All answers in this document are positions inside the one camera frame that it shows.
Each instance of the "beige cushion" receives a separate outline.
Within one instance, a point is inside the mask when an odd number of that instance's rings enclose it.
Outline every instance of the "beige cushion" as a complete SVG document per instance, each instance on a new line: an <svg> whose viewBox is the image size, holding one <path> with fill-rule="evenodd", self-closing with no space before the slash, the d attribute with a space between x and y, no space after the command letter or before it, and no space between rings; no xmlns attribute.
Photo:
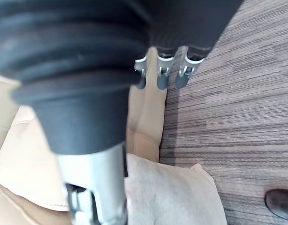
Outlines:
<svg viewBox="0 0 288 225"><path fill-rule="evenodd" d="M0 225L70 225L69 212L40 207L0 185Z"/></svg>
<svg viewBox="0 0 288 225"><path fill-rule="evenodd" d="M0 150L0 184L51 210L68 210L55 155L33 110L21 106Z"/></svg>
<svg viewBox="0 0 288 225"><path fill-rule="evenodd" d="M18 111L18 106L9 97L10 91L17 85L18 83L0 76L0 148Z"/></svg>

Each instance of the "dark brown shoe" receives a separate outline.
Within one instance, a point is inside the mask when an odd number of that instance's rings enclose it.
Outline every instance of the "dark brown shoe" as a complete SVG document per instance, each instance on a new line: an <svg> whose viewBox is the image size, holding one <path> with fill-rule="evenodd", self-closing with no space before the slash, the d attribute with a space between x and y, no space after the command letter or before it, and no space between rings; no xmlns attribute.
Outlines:
<svg viewBox="0 0 288 225"><path fill-rule="evenodd" d="M288 190L273 189L266 193L267 208L278 217L288 220Z"/></svg>

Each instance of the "floor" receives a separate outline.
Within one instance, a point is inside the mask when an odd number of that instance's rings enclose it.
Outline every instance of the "floor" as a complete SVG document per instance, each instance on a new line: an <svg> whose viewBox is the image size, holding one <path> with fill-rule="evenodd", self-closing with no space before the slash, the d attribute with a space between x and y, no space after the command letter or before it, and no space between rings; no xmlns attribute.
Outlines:
<svg viewBox="0 0 288 225"><path fill-rule="evenodd" d="M188 86L171 78L161 163L201 163L229 225L288 225L263 200L288 188L288 0L246 1Z"/></svg>

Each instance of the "carpet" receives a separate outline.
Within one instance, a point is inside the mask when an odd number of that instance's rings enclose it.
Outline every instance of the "carpet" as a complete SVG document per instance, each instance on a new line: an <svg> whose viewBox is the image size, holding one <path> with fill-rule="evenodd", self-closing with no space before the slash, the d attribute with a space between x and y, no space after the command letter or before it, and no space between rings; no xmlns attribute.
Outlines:
<svg viewBox="0 0 288 225"><path fill-rule="evenodd" d="M188 86L170 77L160 162L200 163L229 225L288 225L264 204L288 188L288 0L244 2Z"/></svg>

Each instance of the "beige leather seat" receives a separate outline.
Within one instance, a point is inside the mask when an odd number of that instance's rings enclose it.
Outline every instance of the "beige leather seat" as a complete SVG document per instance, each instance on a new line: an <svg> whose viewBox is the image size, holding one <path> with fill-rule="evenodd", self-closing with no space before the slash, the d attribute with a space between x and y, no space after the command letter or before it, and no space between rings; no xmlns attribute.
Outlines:
<svg viewBox="0 0 288 225"><path fill-rule="evenodd" d="M201 165L154 163L167 94L157 89L156 57L152 49L146 88L133 87L129 97L127 151L139 156L128 154L129 225L227 225L215 183ZM39 121L9 98L17 85L0 78L0 225L70 225L59 168Z"/></svg>
<svg viewBox="0 0 288 225"><path fill-rule="evenodd" d="M148 60L146 89L130 92L127 147L157 162L167 91L156 87L155 49ZM18 107L9 96L18 85L0 77L0 224L68 225L61 176L41 126L31 108Z"/></svg>

